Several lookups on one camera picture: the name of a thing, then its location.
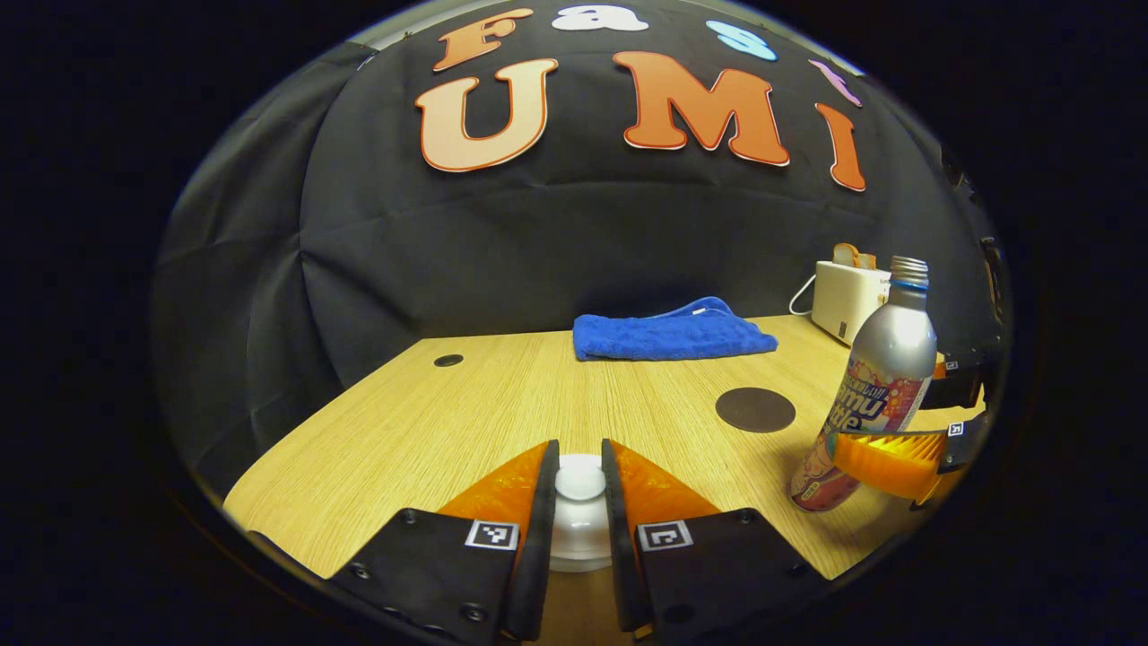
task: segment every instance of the aluminum bottle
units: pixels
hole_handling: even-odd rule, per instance
[[[807,512],[828,512],[859,483],[837,467],[837,435],[905,433],[937,366],[937,334],[925,312],[929,265],[893,256],[889,302],[866,319],[813,450],[790,481],[789,496]]]

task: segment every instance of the wooden tabletop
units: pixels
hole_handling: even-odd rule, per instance
[[[864,487],[825,514],[790,501],[786,483],[824,422],[850,351],[804,316],[750,320],[777,338],[775,352],[579,363],[569,332],[424,340],[280,441],[224,508],[329,577],[403,507],[436,511],[538,443],[598,454],[610,438],[722,511],[757,508],[814,568],[836,577],[921,515]],[[464,360],[435,367],[447,355]],[[714,404],[742,387],[783,395],[797,419],[771,434],[730,427]],[[982,410],[922,411],[910,429],[940,429]]]

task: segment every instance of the bottle label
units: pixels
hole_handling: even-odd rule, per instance
[[[813,450],[790,480],[789,497],[806,512],[828,512],[861,487],[860,481],[833,467],[829,439],[824,433],[817,434]]]
[[[892,435],[908,430],[932,376],[907,380],[882,375],[850,358],[841,388],[825,420],[824,433]]]

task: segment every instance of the black cloth backdrop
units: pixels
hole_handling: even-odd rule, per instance
[[[518,6],[535,13],[498,49],[432,71],[442,34]],[[643,316],[703,295],[742,316],[786,313],[840,241],[885,268],[892,254],[929,262],[943,351],[995,334],[978,247],[988,220],[954,189],[941,143],[897,99],[760,25],[695,5],[627,1],[650,24],[639,32],[558,31],[550,23],[567,6],[487,7],[377,54],[340,45],[240,117],[191,179],[157,260],[153,353],[176,444],[219,496],[420,338],[564,330],[583,312]],[[761,36],[778,60],[722,44],[708,20]],[[623,50],[673,56],[707,87],[726,68],[768,80],[790,164],[736,157],[724,142],[732,127],[705,150],[676,114],[684,148],[627,145],[634,83],[612,60]],[[494,134],[510,103],[494,73],[540,57],[559,67],[530,149],[464,173],[422,159],[419,94],[476,77],[467,132]],[[847,79],[863,107],[809,59]],[[831,179],[815,102],[853,120],[863,193]]]

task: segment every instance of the blue towel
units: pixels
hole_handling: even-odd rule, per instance
[[[762,334],[714,296],[647,318],[583,313],[574,319],[574,355],[579,361],[713,359],[775,350],[776,338]]]

